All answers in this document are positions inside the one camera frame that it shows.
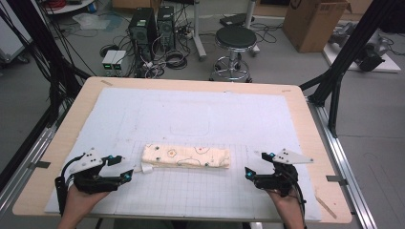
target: floor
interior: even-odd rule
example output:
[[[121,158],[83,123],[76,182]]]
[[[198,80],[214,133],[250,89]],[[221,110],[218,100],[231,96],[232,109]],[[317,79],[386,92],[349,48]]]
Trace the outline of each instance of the floor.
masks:
[[[98,14],[111,20],[104,31],[81,31],[74,13],[57,17],[62,29],[76,51],[96,75],[104,75],[99,50],[117,42],[125,35],[128,22],[111,13],[110,5],[100,6]],[[201,19],[202,43],[207,52],[200,62],[192,41],[187,57],[188,66],[183,70],[166,70],[163,79],[208,80],[215,60],[226,52],[215,46],[213,31],[219,29],[222,15],[205,16]],[[255,23],[277,26],[282,18],[257,17]],[[270,31],[271,37],[258,44],[260,53],[255,57],[244,54],[253,83],[300,85],[323,73],[329,65],[322,53],[298,53],[281,30]],[[394,41],[393,49],[405,52],[405,37],[385,34]],[[391,59],[405,69],[404,55],[388,52]],[[78,68],[90,72],[74,54]],[[401,228],[405,223],[405,72],[361,73],[347,71],[342,82],[337,133],[351,164],[365,200],[379,228]],[[0,170],[3,171],[18,150],[32,127],[49,106],[49,83],[41,75],[35,63],[9,64],[0,70]],[[304,91],[312,94],[314,89]],[[59,218],[25,218],[15,216],[11,207],[0,218],[2,228],[55,228]],[[107,219],[101,228],[112,228]],[[95,227],[95,219],[86,219],[78,228]],[[356,217],[345,225],[310,224],[309,228],[361,228]],[[282,228],[279,223],[266,223],[264,228]]]

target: table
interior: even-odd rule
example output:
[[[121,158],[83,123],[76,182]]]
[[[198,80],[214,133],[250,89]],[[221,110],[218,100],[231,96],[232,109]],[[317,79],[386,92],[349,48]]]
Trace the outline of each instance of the table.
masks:
[[[92,77],[87,80],[72,108],[42,157],[51,163],[48,169],[36,168],[22,194],[13,206],[20,216],[48,216],[45,205],[53,190],[53,180],[64,165],[66,155],[93,109],[102,89],[108,87],[177,90],[194,92],[234,92],[243,94],[278,94],[285,97],[302,152],[314,158],[308,166],[313,190],[321,209],[321,222],[347,223],[352,220],[351,211],[337,182],[328,182],[326,176],[334,176],[326,149],[318,134],[307,102],[297,86],[242,84],[230,82],[202,82],[160,79],[129,79]]]

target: hand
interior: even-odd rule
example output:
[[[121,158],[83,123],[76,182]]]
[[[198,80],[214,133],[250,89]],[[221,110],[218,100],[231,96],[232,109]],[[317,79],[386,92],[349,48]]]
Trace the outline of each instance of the hand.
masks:
[[[92,211],[93,207],[107,197],[110,193],[86,194],[77,190],[75,185],[69,189],[66,199],[65,211],[62,220],[57,226],[58,229],[76,228],[77,224]]]
[[[304,222],[301,206],[295,189],[291,189],[288,196],[282,198],[278,190],[266,190],[274,202],[277,212],[288,229],[303,229]]]

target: grid pattern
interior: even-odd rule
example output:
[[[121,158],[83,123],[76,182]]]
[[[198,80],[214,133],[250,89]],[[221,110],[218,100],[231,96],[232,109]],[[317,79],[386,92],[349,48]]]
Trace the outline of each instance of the grid pattern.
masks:
[[[151,143],[227,148],[230,168],[155,168],[152,174],[137,173],[93,213],[277,220],[266,192],[245,179],[245,166],[271,174],[272,165],[261,160],[261,152],[288,148],[301,153],[287,103],[279,95],[105,89],[68,159],[92,147],[101,155],[122,155],[125,160],[119,166],[101,173],[117,176],[139,167],[143,148]],[[306,217],[320,220],[306,167],[296,167],[308,201]],[[52,197],[48,212],[57,212],[54,201]]]

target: stool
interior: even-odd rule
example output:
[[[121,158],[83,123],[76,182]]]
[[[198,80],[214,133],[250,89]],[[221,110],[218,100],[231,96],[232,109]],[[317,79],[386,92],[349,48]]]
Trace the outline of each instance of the stool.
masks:
[[[244,27],[227,26],[217,31],[215,42],[222,49],[230,51],[230,55],[223,56],[215,62],[209,80],[214,80],[213,75],[232,81],[246,77],[245,82],[251,83],[249,67],[242,60],[241,52],[249,51],[256,45],[255,33]]]

